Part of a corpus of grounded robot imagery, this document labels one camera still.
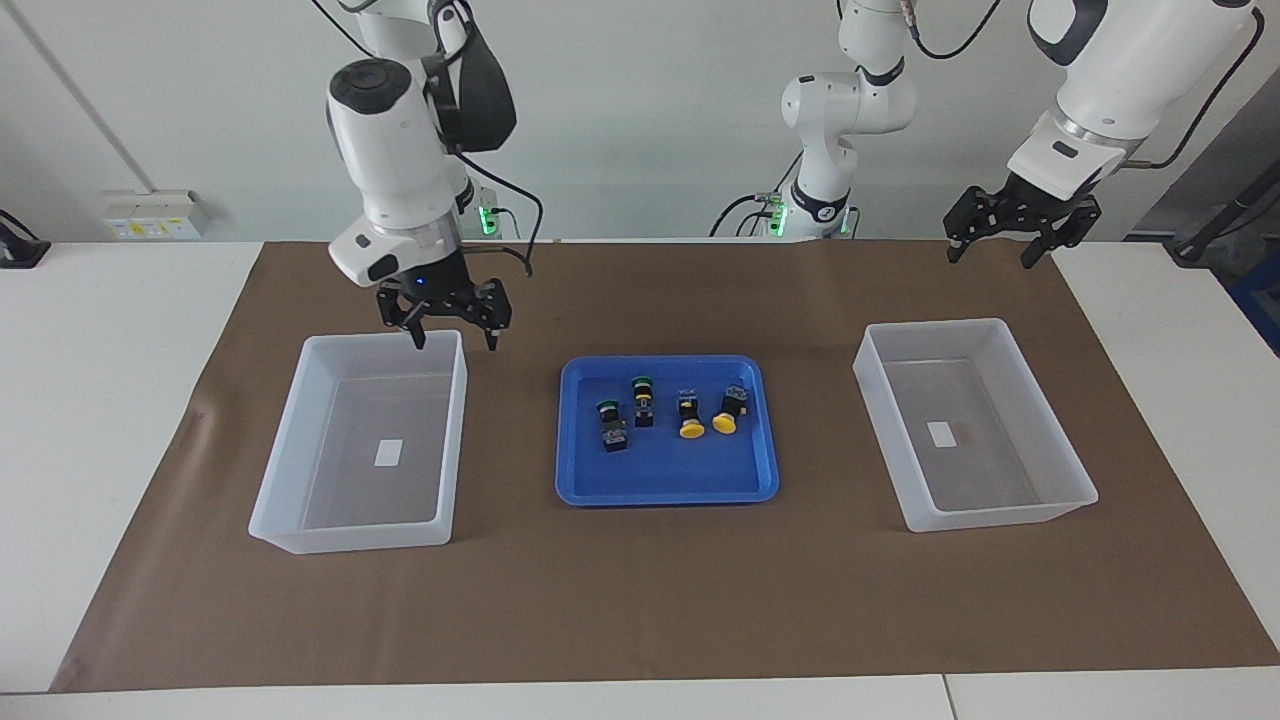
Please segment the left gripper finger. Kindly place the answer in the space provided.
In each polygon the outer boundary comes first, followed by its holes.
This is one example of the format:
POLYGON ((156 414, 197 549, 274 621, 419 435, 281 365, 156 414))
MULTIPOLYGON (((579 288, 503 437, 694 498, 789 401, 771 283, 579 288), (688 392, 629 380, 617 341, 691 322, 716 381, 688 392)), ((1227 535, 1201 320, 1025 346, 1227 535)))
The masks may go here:
POLYGON ((973 243, 1005 229, 1005 201, 1004 191, 987 192, 979 186, 965 190, 943 217, 948 263, 960 263, 973 243))
POLYGON ((1024 269, 1032 269, 1044 255, 1057 249, 1076 247, 1091 232, 1102 211, 1094 196, 1085 196, 1069 214, 1057 220, 1047 217, 1037 220, 1036 237, 1020 255, 1024 269))

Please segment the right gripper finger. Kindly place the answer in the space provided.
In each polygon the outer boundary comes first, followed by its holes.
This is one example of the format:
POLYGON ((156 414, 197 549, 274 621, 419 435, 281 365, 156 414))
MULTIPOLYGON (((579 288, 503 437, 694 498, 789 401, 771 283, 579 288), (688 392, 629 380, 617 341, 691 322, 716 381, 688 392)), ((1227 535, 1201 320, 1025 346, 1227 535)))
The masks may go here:
POLYGON ((429 301, 408 292, 402 284, 380 284, 376 302, 384 325, 407 333, 421 351, 426 343, 422 319, 428 315, 429 301))
POLYGON ((489 351, 495 352, 500 341, 500 334, 509 328, 512 319, 512 306, 506 287, 502 281, 488 281, 474 286, 475 293, 475 319, 486 342, 489 351))

